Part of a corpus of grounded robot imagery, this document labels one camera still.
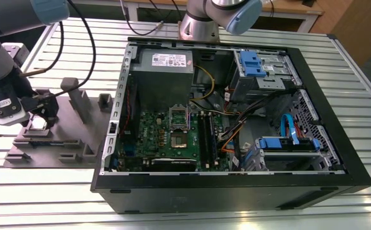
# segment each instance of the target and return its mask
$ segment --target metal extrusion rail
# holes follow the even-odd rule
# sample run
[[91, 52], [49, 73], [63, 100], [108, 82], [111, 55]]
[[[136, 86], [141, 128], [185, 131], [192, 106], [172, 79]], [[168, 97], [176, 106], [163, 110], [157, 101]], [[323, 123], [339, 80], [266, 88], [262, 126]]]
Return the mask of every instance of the metal extrusion rail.
[[[88, 95], [111, 93], [117, 85], [127, 36], [125, 22], [88, 20], [97, 45], [97, 65], [84, 85]], [[59, 91], [63, 77], [83, 79], [91, 62], [89, 37], [79, 19], [68, 19], [65, 48], [48, 73], [29, 79], [35, 88]], [[149, 31], [152, 23], [135, 22]], [[165, 25], [152, 37], [176, 38], [177, 26]], [[56, 26], [48, 27], [23, 69], [45, 68], [60, 44]], [[224, 43], [291, 46], [302, 50], [319, 85], [371, 175], [371, 83], [338, 41], [323, 34], [251, 30], [242, 36], [220, 31]], [[371, 229], [371, 188], [342, 195], [304, 210], [191, 214], [117, 215], [89, 191], [93, 169], [5, 169], [4, 156], [20, 126], [0, 126], [0, 228], [39, 229]]]

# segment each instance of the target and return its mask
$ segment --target orange wire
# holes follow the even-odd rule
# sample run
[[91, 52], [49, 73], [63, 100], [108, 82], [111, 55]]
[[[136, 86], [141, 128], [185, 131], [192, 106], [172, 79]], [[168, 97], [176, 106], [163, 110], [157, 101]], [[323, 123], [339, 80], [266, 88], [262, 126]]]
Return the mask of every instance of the orange wire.
[[243, 127], [243, 126], [240, 126], [239, 129], [234, 132], [231, 138], [228, 139], [228, 141], [226, 142], [226, 144], [224, 144], [223, 147], [222, 147], [222, 151], [226, 150], [226, 149], [224, 149], [226, 145], [230, 143], [230, 141], [232, 140], [232, 138], [235, 137], [235, 135], [239, 133], [239, 131], [242, 130], [242, 127]]

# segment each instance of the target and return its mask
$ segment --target green circuit board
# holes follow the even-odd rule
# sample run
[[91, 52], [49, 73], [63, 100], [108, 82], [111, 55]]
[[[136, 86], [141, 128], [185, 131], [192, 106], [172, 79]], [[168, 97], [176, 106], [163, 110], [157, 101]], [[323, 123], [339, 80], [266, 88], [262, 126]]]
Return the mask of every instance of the green circuit board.
[[[172, 120], [181, 124], [181, 115], [173, 115]], [[169, 130], [168, 112], [143, 112], [140, 116], [139, 137], [135, 146], [135, 157], [189, 158], [196, 160], [198, 171], [227, 171], [228, 159], [219, 159], [218, 165], [206, 168], [200, 164], [198, 114], [188, 116], [189, 127], [184, 132]], [[223, 131], [222, 117], [212, 117], [215, 134]], [[127, 159], [125, 168], [132, 172], [141, 171], [141, 160]]]

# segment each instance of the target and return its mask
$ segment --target label sticker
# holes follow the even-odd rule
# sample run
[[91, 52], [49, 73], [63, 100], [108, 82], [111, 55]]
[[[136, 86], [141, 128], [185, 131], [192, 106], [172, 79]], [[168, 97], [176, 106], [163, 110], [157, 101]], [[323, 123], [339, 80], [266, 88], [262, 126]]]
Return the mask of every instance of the label sticker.
[[228, 92], [224, 93], [224, 100], [228, 102], [231, 99], [231, 94]]
[[236, 167], [239, 166], [239, 160], [238, 160], [238, 158], [235, 156], [232, 158], [232, 163], [236, 165]]
[[187, 57], [177, 54], [153, 54], [152, 66], [187, 67]]
[[247, 150], [251, 147], [251, 144], [248, 142], [244, 142], [244, 145], [242, 146], [243, 150]]
[[0, 101], [0, 108], [7, 107], [12, 104], [11, 98]]
[[275, 70], [272, 66], [263, 66], [263, 69], [264, 69], [266, 71], [274, 71], [274, 70]]

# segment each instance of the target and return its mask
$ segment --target connector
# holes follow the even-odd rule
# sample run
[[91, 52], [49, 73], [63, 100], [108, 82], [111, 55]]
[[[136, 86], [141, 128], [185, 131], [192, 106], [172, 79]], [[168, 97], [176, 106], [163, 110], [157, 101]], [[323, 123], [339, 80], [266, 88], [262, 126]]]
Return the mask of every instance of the connector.
[[164, 25], [164, 21], [160, 21], [160, 22], [155, 25], [156, 29], [160, 30], [161, 27], [163, 27], [163, 25]]

